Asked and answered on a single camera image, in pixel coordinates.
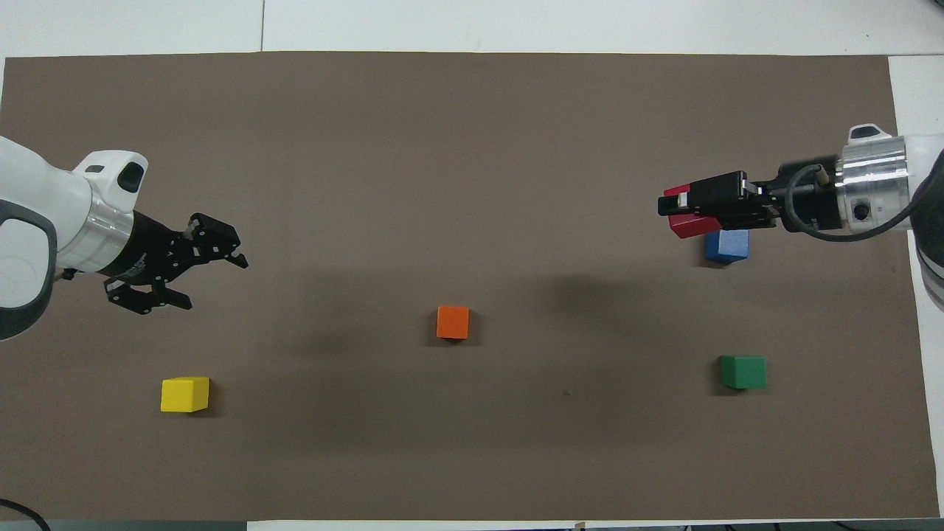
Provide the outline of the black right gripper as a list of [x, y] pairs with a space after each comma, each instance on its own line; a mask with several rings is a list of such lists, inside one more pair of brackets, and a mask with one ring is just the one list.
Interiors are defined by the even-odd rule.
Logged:
[[[658, 198], [658, 215], [700, 215], [712, 221], [711, 232], [751, 231], [774, 228], [778, 223], [789, 232], [800, 229], [785, 213], [786, 187], [789, 179], [809, 164], [782, 164], [776, 177], [756, 184], [764, 189], [762, 206], [751, 206], [746, 191], [746, 172], [742, 170], [698, 179], [675, 186]], [[836, 164], [819, 164], [811, 177], [804, 177], [794, 187], [794, 211], [806, 225], [817, 231], [843, 228], [836, 198]]]

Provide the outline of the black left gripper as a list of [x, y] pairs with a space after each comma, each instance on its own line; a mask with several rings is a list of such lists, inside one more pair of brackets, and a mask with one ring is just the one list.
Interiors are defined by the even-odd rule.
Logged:
[[[240, 244], [236, 229], [212, 216], [193, 214], [185, 231], [180, 232], [135, 211], [124, 248], [99, 270], [109, 278], [104, 282], [105, 295], [112, 305], [138, 315], [149, 315], [154, 308], [166, 306], [191, 310], [191, 299], [165, 282], [182, 274], [185, 263], [226, 261], [237, 268], [248, 268], [249, 260], [240, 252]], [[142, 291], [133, 285], [151, 287], [150, 291]]]

